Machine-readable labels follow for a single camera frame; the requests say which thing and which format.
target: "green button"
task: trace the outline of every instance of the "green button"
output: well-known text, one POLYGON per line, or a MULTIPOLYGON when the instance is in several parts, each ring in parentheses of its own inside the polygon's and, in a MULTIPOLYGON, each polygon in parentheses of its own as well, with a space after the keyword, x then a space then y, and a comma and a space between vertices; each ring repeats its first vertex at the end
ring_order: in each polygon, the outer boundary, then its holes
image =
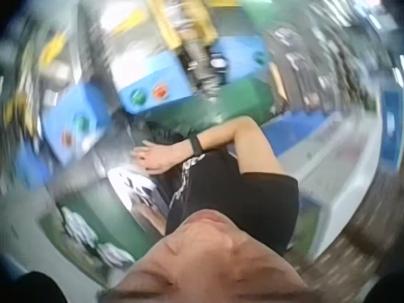
POLYGON ((134 90, 131 100, 133 105, 143 105, 146 102, 146 95, 141 90, 134 90))
POLYGON ((265 54, 263 52, 255 52, 254 54, 254 60, 257 62, 259 65, 264 65, 266 62, 265 54))
POLYGON ((83 134, 88 133, 90 130, 90 120, 86 116, 77 116, 74 119, 74 125, 83 134))

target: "black t-shirt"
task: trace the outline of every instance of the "black t-shirt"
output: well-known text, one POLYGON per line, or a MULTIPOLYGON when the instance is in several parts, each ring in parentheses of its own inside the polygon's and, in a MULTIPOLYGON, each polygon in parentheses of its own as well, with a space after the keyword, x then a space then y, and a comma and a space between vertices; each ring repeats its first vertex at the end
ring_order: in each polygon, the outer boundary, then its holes
POLYGON ((287 175, 240 174, 234 157, 226 151, 212 151, 183 163, 166 234, 204 209, 228 216, 241 230, 282 256, 299 212, 297 181, 287 175))

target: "man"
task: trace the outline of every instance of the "man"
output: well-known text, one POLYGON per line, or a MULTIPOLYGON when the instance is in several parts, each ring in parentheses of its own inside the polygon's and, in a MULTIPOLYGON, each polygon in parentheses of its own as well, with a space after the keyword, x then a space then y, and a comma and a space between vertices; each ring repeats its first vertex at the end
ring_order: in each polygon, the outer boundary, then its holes
POLYGON ((133 157, 150 175, 182 163, 167 236, 100 302, 318 302, 282 258, 299 209, 297 181, 252 119, 145 145, 133 157), (218 149, 231 142, 237 160, 218 149))

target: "hand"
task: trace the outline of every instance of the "hand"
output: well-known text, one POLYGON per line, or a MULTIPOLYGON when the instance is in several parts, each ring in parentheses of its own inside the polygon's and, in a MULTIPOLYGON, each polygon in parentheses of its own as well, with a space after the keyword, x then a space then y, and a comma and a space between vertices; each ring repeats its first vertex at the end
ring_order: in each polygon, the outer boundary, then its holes
POLYGON ((174 145, 158 145, 143 141, 145 146, 135 147, 131 152, 133 160, 150 175, 159 175, 178 164, 174 145))

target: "black watch strap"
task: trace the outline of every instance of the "black watch strap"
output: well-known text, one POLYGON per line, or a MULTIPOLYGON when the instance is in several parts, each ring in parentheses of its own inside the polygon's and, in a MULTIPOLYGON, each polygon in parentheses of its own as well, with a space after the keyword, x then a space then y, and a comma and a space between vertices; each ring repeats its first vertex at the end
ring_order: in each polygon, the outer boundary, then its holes
POLYGON ((199 139, 196 136, 196 134, 192 134, 189 137, 189 140, 191 141, 194 156, 198 157, 198 156, 202 155, 203 154, 203 149, 202 149, 201 143, 199 142, 199 139))

